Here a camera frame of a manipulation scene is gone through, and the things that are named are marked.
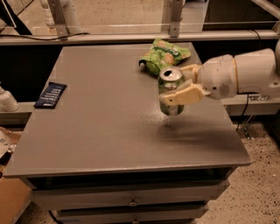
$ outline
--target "snack bag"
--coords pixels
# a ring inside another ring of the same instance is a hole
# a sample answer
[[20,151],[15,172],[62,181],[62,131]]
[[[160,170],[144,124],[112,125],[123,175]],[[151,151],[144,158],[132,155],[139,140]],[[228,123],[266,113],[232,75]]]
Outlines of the snack bag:
[[163,68],[176,66],[181,60],[190,56],[191,52],[188,48],[156,38],[150,50],[139,60],[139,65],[144,63],[150,73],[158,76]]

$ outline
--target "cabinet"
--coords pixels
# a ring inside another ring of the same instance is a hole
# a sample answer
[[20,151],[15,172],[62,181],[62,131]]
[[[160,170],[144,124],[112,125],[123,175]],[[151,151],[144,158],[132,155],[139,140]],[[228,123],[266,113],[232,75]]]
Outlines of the cabinet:
[[[181,66],[198,63],[192,57]],[[158,82],[138,61],[150,45],[64,47],[49,81],[54,110],[35,109],[6,178],[63,223],[195,223],[247,154],[220,101],[162,114]]]

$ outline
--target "can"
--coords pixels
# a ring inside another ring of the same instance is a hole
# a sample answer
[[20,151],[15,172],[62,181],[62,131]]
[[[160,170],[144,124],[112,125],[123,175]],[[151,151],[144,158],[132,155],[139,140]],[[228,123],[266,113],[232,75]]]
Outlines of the can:
[[[162,69],[158,76],[158,93],[161,95],[168,91],[177,89],[185,82],[185,76],[179,67],[170,66]],[[167,116],[177,116],[184,110],[184,105],[166,105],[159,102],[160,110]]]

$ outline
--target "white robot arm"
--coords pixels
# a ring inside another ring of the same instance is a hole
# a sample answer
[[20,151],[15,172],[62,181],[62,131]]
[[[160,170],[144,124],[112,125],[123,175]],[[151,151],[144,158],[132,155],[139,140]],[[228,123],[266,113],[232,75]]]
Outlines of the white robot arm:
[[203,65],[182,67],[181,71],[188,84],[175,92],[161,94],[162,103],[186,105],[200,101],[204,95],[214,99],[245,93],[279,96],[280,44],[277,44],[276,52],[263,49],[235,57],[227,54]]

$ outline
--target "can lid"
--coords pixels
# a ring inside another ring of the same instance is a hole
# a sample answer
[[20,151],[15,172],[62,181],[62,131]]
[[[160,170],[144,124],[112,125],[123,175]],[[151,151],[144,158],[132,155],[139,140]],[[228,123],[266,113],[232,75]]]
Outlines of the can lid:
[[160,71],[159,77],[164,81],[177,81],[183,76],[182,71],[177,66],[170,66]]

